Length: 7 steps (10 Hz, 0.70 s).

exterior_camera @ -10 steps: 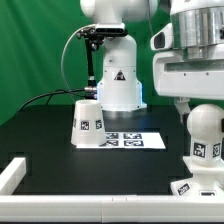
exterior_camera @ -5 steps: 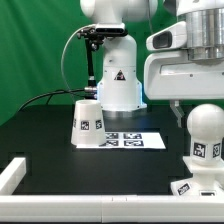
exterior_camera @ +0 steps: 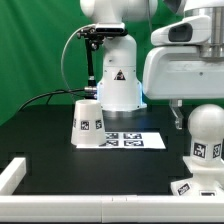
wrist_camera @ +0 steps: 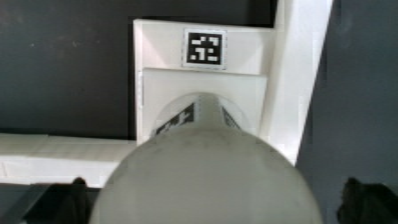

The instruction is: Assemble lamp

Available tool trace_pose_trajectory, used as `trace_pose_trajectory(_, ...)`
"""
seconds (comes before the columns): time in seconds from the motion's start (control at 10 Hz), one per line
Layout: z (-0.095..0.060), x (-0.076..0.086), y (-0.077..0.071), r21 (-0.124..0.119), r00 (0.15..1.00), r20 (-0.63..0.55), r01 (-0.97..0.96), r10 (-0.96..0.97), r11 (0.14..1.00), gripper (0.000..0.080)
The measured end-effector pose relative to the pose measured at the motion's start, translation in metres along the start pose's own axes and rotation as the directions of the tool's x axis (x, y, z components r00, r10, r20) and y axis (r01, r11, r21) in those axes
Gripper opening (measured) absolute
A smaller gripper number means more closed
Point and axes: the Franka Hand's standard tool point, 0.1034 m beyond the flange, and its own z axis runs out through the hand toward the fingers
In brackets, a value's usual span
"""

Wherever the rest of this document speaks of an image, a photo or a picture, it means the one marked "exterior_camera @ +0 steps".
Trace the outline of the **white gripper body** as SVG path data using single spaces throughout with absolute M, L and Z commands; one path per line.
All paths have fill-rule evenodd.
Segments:
M 204 59 L 196 46 L 152 49 L 145 60 L 143 92 L 149 99 L 224 98 L 224 59 Z

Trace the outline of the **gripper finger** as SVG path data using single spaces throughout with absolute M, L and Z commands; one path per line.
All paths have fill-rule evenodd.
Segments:
M 181 112 L 182 101 L 180 99 L 172 99 L 169 101 L 169 107 L 175 117 L 175 126 L 177 130 L 183 128 L 183 114 Z

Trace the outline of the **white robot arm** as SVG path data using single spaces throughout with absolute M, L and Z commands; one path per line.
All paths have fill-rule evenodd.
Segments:
M 175 114 L 184 99 L 224 98 L 224 0 L 164 0 L 179 22 L 152 32 L 143 79 L 136 77 L 136 42 L 127 21 L 153 16 L 158 0 L 80 0 L 103 39 L 103 76 L 97 98 L 107 113 L 134 112 L 151 100 L 168 100 Z

